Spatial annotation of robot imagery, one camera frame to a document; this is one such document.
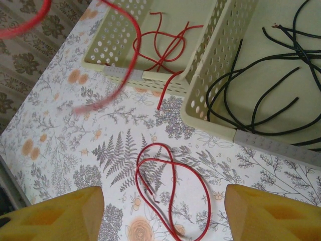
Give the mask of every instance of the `cream plastic basket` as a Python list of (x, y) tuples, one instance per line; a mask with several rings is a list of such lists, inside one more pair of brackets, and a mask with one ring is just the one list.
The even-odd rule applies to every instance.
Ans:
[[(187, 31), (184, 35), (186, 47), (182, 56), (174, 62), (165, 64), (173, 71), (183, 71), (171, 81), (167, 93), (184, 96), (189, 87), (186, 79), (192, 79), (226, 0), (115, 0), (114, 3), (136, 18), (142, 33), (157, 29), (159, 16), (150, 15), (150, 12), (162, 12), (163, 23), (160, 31), (173, 35), (182, 31), (188, 21), (189, 26), (204, 25), (203, 28)], [(82, 65), (103, 72), (114, 82), (121, 82), (133, 57), (132, 43), (135, 38), (136, 32), (131, 22), (117, 11), (109, 9), (85, 53)], [(143, 37), (140, 52), (158, 60), (153, 47), (153, 38), (154, 35)], [(171, 41), (172, 38), (159, 35), (157, 37), (159, 51), (163, 53)], [(180, 50), (181, 45), (169, 57), (177, 56)], [(139, 57), (128, 85), (161, 92), (171, 74), (144, 71), (151, 66), (153, 63)]]
[[(291, 45), (281, 30), (273, 29), (271, 26), (278, 23), (291, 27), (295, 12), (303, 2), (303, 0), (228, 0), (226, 2), (183, 102), (181, 116), (186, 124), (240, 145), (302, 162), (314, 168), (321, 168), (321, 154), (307, 150), (307, 148), (319, 148), (320, 143), (307, 148), (289, 144), (320, 137), (320, 122), (295, 134), (265, 138), (235, 130), (233, 126), (213, 115), (211, 115), (211, 122), (208, 122), (208, 109), (205, 103), (205, 95), (209, 86), (217, 78), (230, 71), (241, 39), (243, 39), (243, 45), (235, 69), (244, 68), (268, 55), (288, 52), (287, 49), (268, 40), (261, 28), (265, 27), (270, 35)], [(310, 1), (299, 15), (297, 29), (321, 35), (320, 9), (320, 1)], [(311, 40), (304, 36), (298, 36), (298, 40), (306, 49), (320, 49), (320, 40)], [(283, 131), (302, 126), (315, 119), (321, 112), (320, 92), (315, 87), (308, 66), (300, 60), (267, 61), (235, 79), (229, 86), (227, 97), (235, 116), (243, 123), (250, 124), (255, 104), (260, 96), (297, 66), (301, 69), (286, 79), (264, 100), (257, 113), (257, 120), (271, 116), (297, 96), (299, 101), (274, 120), (262, 125), (259, 130)], [(214, 96), (216, 91), (215, 87), (211, 96)], [(222, 97), (221, 94), (221, 98), (216, 101), (213, 108), (220, 115), (230, 119)]]

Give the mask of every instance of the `yellow foam block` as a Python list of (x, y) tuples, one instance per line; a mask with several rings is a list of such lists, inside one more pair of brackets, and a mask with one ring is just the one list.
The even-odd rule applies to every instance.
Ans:
[(97, 241), (103, 212), (101, 188), (84, 188), (1, 216), (0, 241)]
[(242, 185), (226, 188), (234, 241), (321, 241), (321, 208)]

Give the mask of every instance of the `table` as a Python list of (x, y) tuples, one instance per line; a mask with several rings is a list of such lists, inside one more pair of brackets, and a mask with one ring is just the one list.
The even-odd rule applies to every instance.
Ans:
[[(207, 181), (212, 219), (204, 240), (232, 240), (224, 210), (227, 184), (237, 183), (321, 206), (321, 172), (281, 160), (185, 125), (182, 98), (127, 87), (109, 106), (75, 116), (72, 107), (94, 103), (116, 87), (81, 67), (107, 7), (94, 0), (0, 137), (0, 152), (32, 204), (99, 185), (105, 214), (99, 240), (173, 240), (142, 201), (133, 181), (137, 154), (147, 144), (169, 145), (177, 161)], [(146, 156), (163, 157), (159, 148)], [(171, 168), (150, 164), (146, 173), (167, 213)], [(207, 199), (200, 183), (177, 167), (177, 230), (194, 240), (205, 226)]]

